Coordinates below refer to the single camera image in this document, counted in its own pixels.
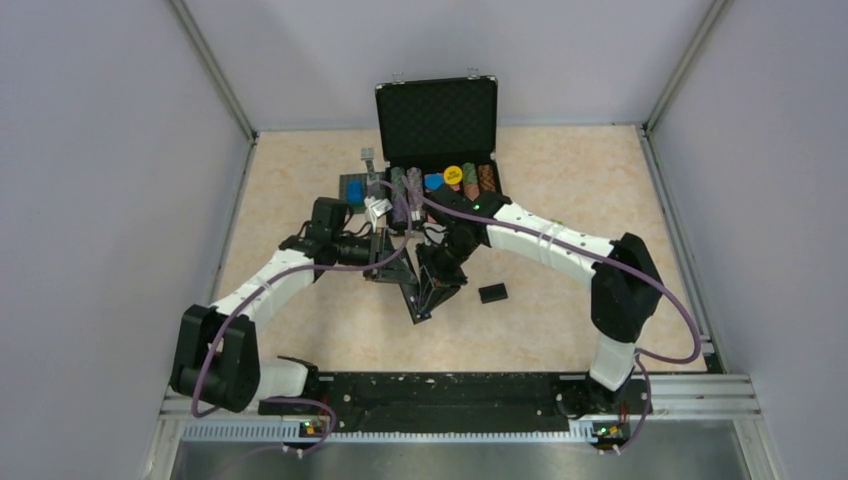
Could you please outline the black remote control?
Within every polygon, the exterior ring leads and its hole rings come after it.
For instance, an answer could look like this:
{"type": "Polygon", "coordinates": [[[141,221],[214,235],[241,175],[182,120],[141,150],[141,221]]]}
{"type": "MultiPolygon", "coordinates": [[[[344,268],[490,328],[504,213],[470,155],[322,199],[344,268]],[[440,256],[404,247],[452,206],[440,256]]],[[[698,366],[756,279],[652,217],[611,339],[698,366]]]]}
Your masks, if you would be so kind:
{"type": "Polygon", "coordinates": [[[434,290],[420,283],[402,283],[399,285],[403,300],[414,324],[420,324],[432,317],[434,290]]]}

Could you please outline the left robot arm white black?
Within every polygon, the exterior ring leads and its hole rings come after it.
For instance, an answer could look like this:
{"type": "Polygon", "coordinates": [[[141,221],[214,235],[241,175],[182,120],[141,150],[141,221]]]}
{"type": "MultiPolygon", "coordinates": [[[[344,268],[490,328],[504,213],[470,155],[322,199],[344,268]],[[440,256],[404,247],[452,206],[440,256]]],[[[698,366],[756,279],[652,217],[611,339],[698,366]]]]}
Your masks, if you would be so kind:
{"type": "Polygon", "coordinates": [[[191,398],[192,413],[241,412],[255,400],[282,397],[297,413],[319,404],[314,365],[292,357],[262,362],[258,336],[298,292],[328,271],[360,272],[376,278],[403,260],[407,245],[369,227],[351,232],[350,206],[318,198],[309,220],[286,238],[268,262],[230,294],[212,304],[193,304],[182,315],[169,386],[191,398]]]}

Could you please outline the black battery cover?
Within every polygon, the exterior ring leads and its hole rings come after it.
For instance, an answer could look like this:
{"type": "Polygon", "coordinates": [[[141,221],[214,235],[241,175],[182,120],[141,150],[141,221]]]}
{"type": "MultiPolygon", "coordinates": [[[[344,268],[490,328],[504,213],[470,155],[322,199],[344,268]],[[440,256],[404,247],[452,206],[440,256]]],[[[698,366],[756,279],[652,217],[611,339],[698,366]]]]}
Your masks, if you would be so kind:
{"type": "Polygon", "coordinates": [[[478,294],[482,304],[503,301],[509,298],[508,290],[504,283],[480,287],[478,294]]]}

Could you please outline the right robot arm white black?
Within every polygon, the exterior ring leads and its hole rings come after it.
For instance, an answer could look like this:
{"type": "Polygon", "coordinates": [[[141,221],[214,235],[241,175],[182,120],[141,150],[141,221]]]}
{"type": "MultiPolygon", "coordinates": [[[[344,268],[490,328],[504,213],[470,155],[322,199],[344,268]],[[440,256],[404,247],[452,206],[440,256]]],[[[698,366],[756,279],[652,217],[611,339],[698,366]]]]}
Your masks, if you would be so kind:
{"type": "Polygon", "coordinates": [[[598,332],[587,400],[600,412],[612,412],[626,400],[625,382],[635,367],[643,327],[668,291],[640,237],[626,233],[607,239],[578,232],[493,192],[469,200],[441,187],[423,202],[446,229],[436,249],[441,263],[458,265],[484,245],[534,260],[585,286],[598,332]]]}

